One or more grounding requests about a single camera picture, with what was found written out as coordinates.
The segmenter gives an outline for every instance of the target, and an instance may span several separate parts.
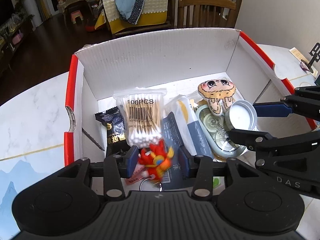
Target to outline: plush toy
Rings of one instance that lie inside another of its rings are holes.
[[[171,167],[171,159],[173,157],[173,149],[169,148],[168,153],[164,150],[164,141],[160,140],[158,145],[150,144],[151,151],[143,148],[138,159],[138,163],[145,165],[147,168],[142,175],[147,178],[151,177],[155,180],[161,180],[163,173]]]
[[[198,86],[198,92],[208,102],[212,114],[220,116],[235,101],[236,86],[225,79],[208,80]]]

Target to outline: black package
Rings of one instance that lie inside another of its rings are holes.
[[[124,119],[116,106],[112,109],[95,114],[96,120],[107,128],[107,154],[125,155],[130,146],[124,135]]]

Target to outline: keyring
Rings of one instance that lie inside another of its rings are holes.
[[[145,179],[145,180],[143,180],[143,181],[141,182],[141,184],[140,184],[140,191],[142,191],[142,184],[143,184],[145,181],[149,180],[149,179],[152,179],[152,178]],[[159,192],[161,192],[161,191],[162,191],[162,185],[161,185],[161,182],[159,182],[159,186],[160,186],[160,190],[159,190]]]

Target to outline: chair backrest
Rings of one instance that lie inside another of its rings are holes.
[[[192,27],[229,27],[235,15],[236,3],[231,0],[179,0],[178,28],[184,26],[184,11],[187,7],[186,27],[190,27],[190,6],[193,5]],[[227,20],[223,10],[230,9]]]

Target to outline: cotton swab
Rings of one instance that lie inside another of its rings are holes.
[[[161,93],[129,95],[121,100],[127,120],[127,138],[130,146],[147,147],[161,139],[163,96]]]

